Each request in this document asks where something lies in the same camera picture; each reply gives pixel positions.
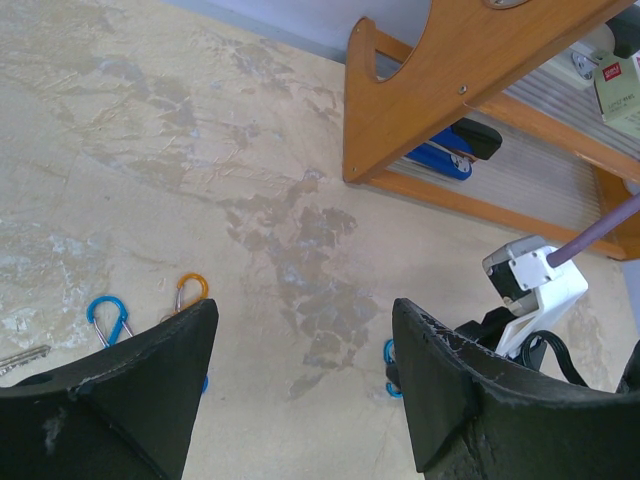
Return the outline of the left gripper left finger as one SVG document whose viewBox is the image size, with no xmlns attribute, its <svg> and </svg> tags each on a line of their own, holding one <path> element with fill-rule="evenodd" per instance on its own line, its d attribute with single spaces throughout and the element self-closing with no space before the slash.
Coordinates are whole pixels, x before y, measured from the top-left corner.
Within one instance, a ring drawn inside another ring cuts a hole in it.
<svg viewBox="0 0 640 480">
<path fill-rule="evenodd" d="M 2 478 L 181 478 L 218 320 L 205 299 L 2 388 Z"/>
</svg>

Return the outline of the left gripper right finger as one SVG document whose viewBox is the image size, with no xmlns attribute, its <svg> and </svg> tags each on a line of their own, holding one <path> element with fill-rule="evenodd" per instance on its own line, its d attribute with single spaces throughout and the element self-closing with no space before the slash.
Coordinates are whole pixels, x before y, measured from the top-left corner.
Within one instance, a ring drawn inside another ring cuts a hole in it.
<svg viewBox="0 0 640 480">
<path fill-rule="evenodd" d="M 427 479 L 636 479 L 639 352 L 615 392 L 500 357 L 406 298 L 392 310 L 414 462 Z"/>
</svg>

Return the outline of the blue S carabiner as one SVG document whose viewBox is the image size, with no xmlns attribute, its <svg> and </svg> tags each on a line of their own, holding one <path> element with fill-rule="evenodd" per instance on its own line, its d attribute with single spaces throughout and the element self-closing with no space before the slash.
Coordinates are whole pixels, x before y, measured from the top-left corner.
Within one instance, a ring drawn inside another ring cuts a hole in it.
<svg viewBox="0 0 640 480">
<path fill-rule="evenodd" d="M 386 367 L 386 391 L 393 398 L 401 398 L 400 377 L 395 361 L 394 341 L 389 339 L 383 347 L 383 360 Z"/>
</svg>

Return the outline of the teal S carabiner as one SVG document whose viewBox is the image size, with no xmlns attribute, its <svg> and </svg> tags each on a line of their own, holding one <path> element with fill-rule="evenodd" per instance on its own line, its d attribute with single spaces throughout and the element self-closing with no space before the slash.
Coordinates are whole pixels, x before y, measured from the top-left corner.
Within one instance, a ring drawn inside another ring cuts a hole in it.
<svg viewBox="0 0 640 480">
<path fill-rule="evenodd" d="M 134 336 L 129 325 L 129 311 L 116 296 L 102 295 L 93 299 L 86 309 L 86 319 L 103 348 L 116 345 L 123 335 Z"/>
</svg>

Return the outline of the orange S carabiner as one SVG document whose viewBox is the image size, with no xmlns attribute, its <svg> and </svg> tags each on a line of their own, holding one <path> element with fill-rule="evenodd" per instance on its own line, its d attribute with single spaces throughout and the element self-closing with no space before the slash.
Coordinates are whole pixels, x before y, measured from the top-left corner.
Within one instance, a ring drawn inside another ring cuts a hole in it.
<svg viewBox="0 0 640 480">
<path fill-rule="evenodd" d="M 204 300 L 208 295 L 209 284 L 206 278 L 199 273 L 186 273 L 176 284 L 173 312 L 179 313 Z"/>
</svg>

